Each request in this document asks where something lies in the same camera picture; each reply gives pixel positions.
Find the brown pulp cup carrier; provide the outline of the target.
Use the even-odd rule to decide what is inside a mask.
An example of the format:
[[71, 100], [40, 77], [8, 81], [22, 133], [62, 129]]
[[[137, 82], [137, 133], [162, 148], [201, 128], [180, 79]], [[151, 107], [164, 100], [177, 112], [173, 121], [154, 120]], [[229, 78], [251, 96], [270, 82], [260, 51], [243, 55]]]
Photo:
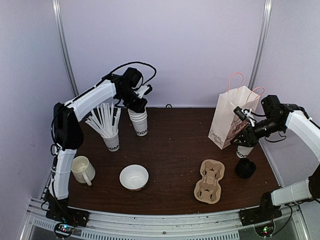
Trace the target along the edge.
[[194, 197], [203, 203], [216, 204], [221, 198], [222, 188], [219, 181], [224, 177], [224, 164], [217, 160], [206, 159], [202, 162], [199, 172], [202, 179], [195, 185]]

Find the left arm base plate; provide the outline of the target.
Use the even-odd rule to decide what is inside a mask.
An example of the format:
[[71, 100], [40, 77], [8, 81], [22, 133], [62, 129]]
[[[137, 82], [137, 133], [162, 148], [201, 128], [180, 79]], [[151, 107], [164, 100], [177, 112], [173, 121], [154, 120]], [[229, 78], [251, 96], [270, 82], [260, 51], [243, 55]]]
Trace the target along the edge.
[[90, 213], [86, 210], [75, 208], [61, 209], [60, 207], [49, 206], [45, 217], [57, 222], [66, 223], [74, 227], [86, 227]]

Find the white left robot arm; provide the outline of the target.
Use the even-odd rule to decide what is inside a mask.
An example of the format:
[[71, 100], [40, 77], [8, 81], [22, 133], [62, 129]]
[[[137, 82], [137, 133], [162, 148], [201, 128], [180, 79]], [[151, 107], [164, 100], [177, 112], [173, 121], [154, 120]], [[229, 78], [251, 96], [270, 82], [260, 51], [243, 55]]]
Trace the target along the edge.
[[72, 218], [71, 209], [61, 201], [69, 197], [72, 160], [84, 142], [80, 122], [91, 110], [108, 99], [122, 100], [128, 109], [143, 113], [148, 103], [144, 96], [153, 88], [150, 84], [137, 87], [141, 78], [142, 74], [132, 67], [122, 75], [110, 72], [82, 94], [65, 103], [58, 102], [54, 106], [50, 131], [56, 152], [53, 153], [48, 202], [56, 203], [51, 211], [61, 222], [67, 222]]

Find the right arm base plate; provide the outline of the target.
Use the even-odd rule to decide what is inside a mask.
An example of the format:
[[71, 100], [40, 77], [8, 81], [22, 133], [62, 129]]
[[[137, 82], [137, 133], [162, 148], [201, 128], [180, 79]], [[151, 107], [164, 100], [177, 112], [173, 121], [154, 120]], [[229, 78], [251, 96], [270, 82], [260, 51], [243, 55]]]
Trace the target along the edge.
[[282, 216], [279, 206], [272, 206], [271, 208], [258, 206], [249, 209], [241, 209], [238, 214], [242, 226], [255, 225], [271, 221]]

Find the white paper coffee cup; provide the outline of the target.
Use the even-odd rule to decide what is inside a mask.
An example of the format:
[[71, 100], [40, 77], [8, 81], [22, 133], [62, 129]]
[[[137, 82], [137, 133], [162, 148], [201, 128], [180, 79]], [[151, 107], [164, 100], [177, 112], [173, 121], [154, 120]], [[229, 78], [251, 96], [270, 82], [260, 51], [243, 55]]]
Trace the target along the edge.
[[241, 146], [239, 145], [236, 150], [236, 155], [241, 159], [241, 158], [247, 158], [248, 155], [251, 153], [253, 150], [253, 147], [246, 147], [246, 146]]

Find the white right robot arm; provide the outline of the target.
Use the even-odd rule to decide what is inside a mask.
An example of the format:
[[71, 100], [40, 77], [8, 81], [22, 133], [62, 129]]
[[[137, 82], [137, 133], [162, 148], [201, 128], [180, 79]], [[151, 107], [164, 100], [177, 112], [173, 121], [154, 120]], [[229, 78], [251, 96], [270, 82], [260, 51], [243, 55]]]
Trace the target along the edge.
[[[260, 117], [259, 114], [240, 107], [233, 110], [240, 120], [251, 121], [251, 123], [231, 140], [232, 145], [252, 148], [261, 138], [290, 130], [311, 149], [317, 159], [320, 158], [320, 127], [309, 117], [302, 106], [280, 103], [276, 95], [266, 96], [261, 100], [261, 105], [265, 119], [259, 122], [251, 117], [251, 115]], [[257, 208], [256, 216], [259, 220], [266, 221], [276, 212], [278, 206], [318, 201], [319, 198], [320, 168], [317, 167], [306, 180], [268, 193], [268, 201]]]

